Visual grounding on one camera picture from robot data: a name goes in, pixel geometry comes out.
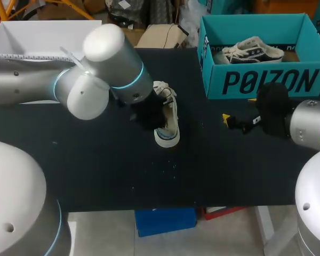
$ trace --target white box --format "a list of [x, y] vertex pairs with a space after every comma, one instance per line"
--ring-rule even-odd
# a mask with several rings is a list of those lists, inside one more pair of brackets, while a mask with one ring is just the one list
[[64, 47], [81, 59], [82, 45], [100, 20], [3, 21], [0, 23], [0, 54], [66, 57]]

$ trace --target floor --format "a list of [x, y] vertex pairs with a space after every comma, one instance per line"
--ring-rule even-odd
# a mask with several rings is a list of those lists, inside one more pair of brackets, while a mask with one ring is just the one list
[[[288, 207], [269, 207], [274, 228]], [[73, 256], [263, 256], [261, 235], [250, 207], [213, 220], [199, 220], [192, 229], [138, 237], [134, 211], [70, 213], [76, 235]], [[301, 256], [292, 241], [279, 256]]]

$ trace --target black mat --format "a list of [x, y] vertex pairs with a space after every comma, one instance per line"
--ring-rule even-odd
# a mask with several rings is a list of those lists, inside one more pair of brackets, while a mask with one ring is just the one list
[[139, 50], [154, 80], [178, 94], [181, 140], [163, 149], [110, 104], [92, 121], [61, 105], [0, 107], [0, 141], [28, 152], [66, 211], [294, 203], [304, 163], [315, 151], [230, 131], [222, 113], [247, 116], [246, 100], [208, 101], [195, 49]]

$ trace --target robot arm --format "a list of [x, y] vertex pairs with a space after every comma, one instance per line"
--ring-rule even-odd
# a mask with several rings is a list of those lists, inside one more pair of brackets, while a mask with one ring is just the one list
[[164, 127], [166, 100], [153, 90], [153, 80], [120, 27], [102, 25], [87, 35], [81, 61], [0, 59], [0, 104], [56, 100], [77, 118], [98, 117], [109, 89], [135, 113], [146, 130]]
[[268, 135], [291, 138], [298, 145], [320, 150], [320, 101], [291, 100], [284, 84], [269, 83], [258, 91], [255, 105], [259, 112], [256, 118], [240, 122], [228, 116], [227, 126], [245, 134], [261, 126]]

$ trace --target shoe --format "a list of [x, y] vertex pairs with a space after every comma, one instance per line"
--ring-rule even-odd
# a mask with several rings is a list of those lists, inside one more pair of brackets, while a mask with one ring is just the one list
[[153, 89], [157, 95], [167, 99], [164, 105], [164, 114], [166, 117], [166, 126], [154, 130], [156, 143], [163, 148], [170, 148], [178, 144], [180, 140], [180, 131], [178, 126], [177, 94], [165, 82], [154, 81]]
[[242, 64], [260, 62], [282, 62], [284, 51], [266, 45], [258, 36], [250, 37], [233, 47], [226, 47], [217, 53], [216, 64]]

